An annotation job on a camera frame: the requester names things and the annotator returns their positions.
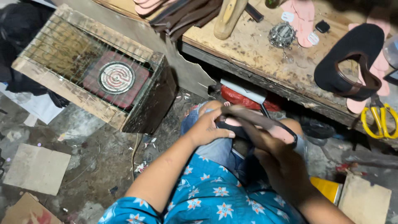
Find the wire mesh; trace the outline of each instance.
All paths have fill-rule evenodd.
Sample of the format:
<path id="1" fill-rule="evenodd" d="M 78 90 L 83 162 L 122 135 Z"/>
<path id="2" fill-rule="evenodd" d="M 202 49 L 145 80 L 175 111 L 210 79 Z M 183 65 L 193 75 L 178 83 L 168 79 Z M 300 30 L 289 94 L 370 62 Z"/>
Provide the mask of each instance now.
<path id="1" fill-rule="evenodd" d="M 127 40 L 93 27 L 74 26 L 53 15 L 24 56 L 129 113 L 158 64 L 150 59 L 152 52 Z"/>

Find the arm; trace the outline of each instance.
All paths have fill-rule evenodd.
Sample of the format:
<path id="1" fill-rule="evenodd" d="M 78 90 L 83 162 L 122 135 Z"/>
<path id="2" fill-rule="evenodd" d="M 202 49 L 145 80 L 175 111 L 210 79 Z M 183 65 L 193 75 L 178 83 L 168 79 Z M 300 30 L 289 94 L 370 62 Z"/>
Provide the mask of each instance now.
<path id="1" fill-rule="evenodd" d="M 254 154 L 278 194 L 298 208 L 310 224 L 354 224 L 311 184 L 304 161 L 289 145 L 266 133 L 262 137 L 267 151 L 255 149 Z"/>
<path id="2" fill-rule="evenodd" d="M 184 136 L 140 174 L 125 196 L 141 198 L 157 212 L 162 212 L 193 151 L 217 138 L 235 137 L 229 130 L 216 128 L 214 120 L 220 114 L 221 110 L 217 109 L 202 115 Z"/>

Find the wire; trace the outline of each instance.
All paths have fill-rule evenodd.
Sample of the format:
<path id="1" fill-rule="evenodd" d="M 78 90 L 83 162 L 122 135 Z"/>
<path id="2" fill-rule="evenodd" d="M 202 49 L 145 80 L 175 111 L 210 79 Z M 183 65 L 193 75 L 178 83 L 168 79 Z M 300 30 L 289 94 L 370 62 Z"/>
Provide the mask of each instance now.
<path id="1" fill-rule="evenodd" d="M 63 187 L 67 186 L 68 184 L 72 183 L 73 181 L 75 181 L 77 178 L 79 178 L 98 158 L 98 156 L 101 153 L 101 145 L 100 143 L 96 140 L 96 142 L 98 143 L 98 154 L 97 156 L 93 159 L 93 161 L 90 163 L 90 165 L 88 165 L 79 175 L 77 175 L 77 177 L 75 177 L 73 180 L 71 180 L 69 183 L 63 185 Z"/>
<path id="2" fill-rule="evenodd" d="M 131 169 L 133 171 L 133 182 L 134 182 L 134 163 L 133 163 L 133 161 L 134 161 L 135 152 L 137 151 L 137 146 L 138 146 L 138 133 L 137 133 L 137 139 L 135 140 L 134 150 L 133 150 L 133 153 L 131 154 Z"/>

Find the cardboard piece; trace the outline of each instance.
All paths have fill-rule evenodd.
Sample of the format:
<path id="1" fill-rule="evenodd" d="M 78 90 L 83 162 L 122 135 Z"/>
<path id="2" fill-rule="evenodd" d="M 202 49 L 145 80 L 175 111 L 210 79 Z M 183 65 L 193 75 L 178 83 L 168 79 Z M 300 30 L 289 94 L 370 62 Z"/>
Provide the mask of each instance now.
<path id="1" fill-rule="evenodd" d="M 20 144 L 3 183 L 55 196 L 69 160 L 65 153 Z"/>
<path id="2" fill-rule="evenodd" d="M 1 224 L 62 224 L 50 211 L 41 205 L 33 195 L 25 193 L 21 199 L 6 211 Z"/>
<path id="3" fill-rule="evenodd" d="M 345 179 L 339 209 L 356 224 L 384 224 L 391 190 L 354 174 Z"/>

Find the wooden workbench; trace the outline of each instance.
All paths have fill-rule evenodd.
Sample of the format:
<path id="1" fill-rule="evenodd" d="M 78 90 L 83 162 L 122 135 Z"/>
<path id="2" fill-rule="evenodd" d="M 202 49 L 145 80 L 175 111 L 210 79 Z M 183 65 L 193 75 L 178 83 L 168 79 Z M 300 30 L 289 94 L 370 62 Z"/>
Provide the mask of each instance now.
<path id="1" fill-rule="evenodd" d="M 143 20 L 135 13 L 131 0 L 94 1 L 128 17 Z M 314 81 L 314 70 L 333 45 L 348 32 L 348 25 L 364 23 L 366 16 L 355 11 L 339 12 L 328 1 L 315 0 L 314 24 L 325 20 L 331 27 L 329 33 L 316 32 L 320 41 L 311 48 L 300 47 L 295 41 L 291 49 L 283 50 L 271 46 L 267 38 L 268 31 L 283 22 L 280 19 L 283 10 L 268 9 L 264 0 L 249 0 L 249 3 L 264 15 L 263 21 L 256 23 L 243 12 L 232 35 L 226 40 L 219 40 L 213 35 L 215 20 L 202 28 L 192 27 L 182 37 L 181 50 L 363 132 L 358 115 L 347 110 L 346 98 L 320 89 Z M 351 66 L 346 67 L 347 70 L 343 71 L 350 73 L 348 68 Z"/>

